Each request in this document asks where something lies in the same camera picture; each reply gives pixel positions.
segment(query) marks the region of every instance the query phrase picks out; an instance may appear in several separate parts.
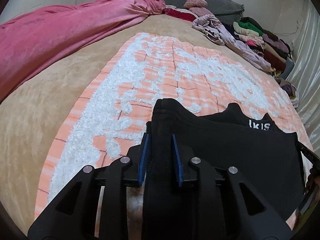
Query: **black garment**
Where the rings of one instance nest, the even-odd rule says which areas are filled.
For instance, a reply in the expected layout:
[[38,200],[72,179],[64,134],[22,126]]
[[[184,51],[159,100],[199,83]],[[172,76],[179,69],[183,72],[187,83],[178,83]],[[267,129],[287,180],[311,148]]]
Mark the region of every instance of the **black garment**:
[[248,46],[250,49],[257,49],[258,51],[261,51],[261,52],[264,51],[263,48],[259,45],[258,46],[248,45]]
[[226,28],[226,30],[235,38],[239,39],[239,35],[235,34],[235,29],[233,25],[226,24],[222,22],[222,25]]
[[288,50],[289,50],[288,56],[289,56],[290,58],[292,58],[292,57],[291,57],[291,49],[290,49],[290,46],[289,46],[287,43],[285,43],[282,39],[280,39],[280,40],[287,46],[287,48],[288,48]]
[[223,112],[203,115],[201,117],[213,122],[234,123],[264,131],[283,132],[268,113],[261,120],[255,120],[247,117],[237,103],[228,104],[227,109]]
[[304,192],[304,173],[301,154],[295,147],[297,134],[233,124],[232,119],[237,123],[243,120],[239,121],[234,114],[230,116],[230,119],[223,116],[220,119],[211,115],[209,119],[228,123],[213,122],[208,116],[193,115],[174,99],[156,102],[151,123],[152,159],[144,191],[142,239],[151,239],[154,232],[157,237],[153,239],[190,239],[187,213],[190,203],[173,189],[173,133],[178,144],[191,147],[195,156],[212,166],[224,169],[236,166],[284,220],[298,207]]
[[266,35],[268,35],[268,37],[269,37],[270,39],[272,39],[273,41],[278,41],[278,40],[279,40],[279,38],[278,38],[277,35],[273,34],[273,33],[270,32],[270,31],[267,31],[267,30],[263,29],[263,28],[259,25],[259,23],[257,23],[254,19],[252,19],[252,18],[250,18],[250,17],[242,17],[240,21],[243,22],[243,23],[251,23],[252,25],[254,25],[255,27],[257,27],[260,31],[262,31],[263,33],[265,33]]
[[251,49],[255,54],[257,54],[258,56],[264,58],[264,52],[258,50],[258,49]]
[[275,52],[281,57],[281,58],[284,58],[285,60],[287,60],[287,58],[288,58],[288,53],[284,53],[282,50],[279,50],[279,49],[277,49],[277,48],[275,48],[275,47],[273,47],[273,46],[271,46],[274,50],[275,50]]

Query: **pink bedsheet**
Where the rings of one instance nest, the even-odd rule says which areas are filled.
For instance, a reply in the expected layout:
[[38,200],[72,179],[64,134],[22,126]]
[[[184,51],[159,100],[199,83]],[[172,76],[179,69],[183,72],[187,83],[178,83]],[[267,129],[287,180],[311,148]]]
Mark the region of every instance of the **pink bedsheet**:
[[43,7],[0,25],[0,102],[59,59],[164,8],[164,0],[95,0]]

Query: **lavender cloth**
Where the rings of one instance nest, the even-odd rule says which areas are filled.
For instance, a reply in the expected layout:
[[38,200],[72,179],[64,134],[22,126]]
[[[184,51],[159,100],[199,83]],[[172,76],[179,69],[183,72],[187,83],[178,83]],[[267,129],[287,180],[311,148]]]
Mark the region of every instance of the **lavender cloth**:
[[263,40],[268,43],[270,46],[274,47],[274,48],[277,48],[279,50],[281,50],[282,52],[284,53],[289,53],[289,50],[288,50],[288,47],[281,41],[281,40],[278,40],[278,41],[273,41],[272,39],[270,39],[268,37],[268,35],[266,34],[263,34],[262,35],[262,38]]
[[270,63],[255,54],[249,46],[242,41],[235,40],[214,15],[208,14],[195,19],[192,23],[192,28],[204,33],[206,37],[215,44],[220,43],[218,45],[227,45],[229,49],[244,58],[255,68],[271,72]]

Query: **blue cloth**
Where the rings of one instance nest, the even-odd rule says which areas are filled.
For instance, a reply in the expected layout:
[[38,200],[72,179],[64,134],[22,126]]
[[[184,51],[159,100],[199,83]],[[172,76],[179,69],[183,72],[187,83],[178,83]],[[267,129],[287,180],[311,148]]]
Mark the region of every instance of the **blue cloth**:
[[294,67],[294,62],[292,61],[292,59],[288,57],[287,61],[285,62],[285,70],[280,76],[278,76],[278,78],[287,79],[293,67]]

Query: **fleece blanket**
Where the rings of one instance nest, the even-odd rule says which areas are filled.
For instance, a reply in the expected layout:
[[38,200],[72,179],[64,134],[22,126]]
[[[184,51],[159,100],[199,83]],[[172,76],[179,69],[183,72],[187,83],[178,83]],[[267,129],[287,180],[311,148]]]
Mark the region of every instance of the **fleece blanket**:
[[0,25],[0,102],[59,59],[164,8],[164,0],[95,0],[43,7]]
[[[268,112],[278,127],[297,131],[309,145],[303,126],[294,125],[301,121],[288,95],[271,76],[258,76],[219,50],[138,33],[82,92],[60,127],[40,176],[35,217],[83,166],[109,165],[139,144],[158,98],[175,98],[197,115],[237,102],[254,119]],[[305,158],[304,167],[308,174]],[[127,199],[129,221],[136,221],[142,195],[129,192]]]

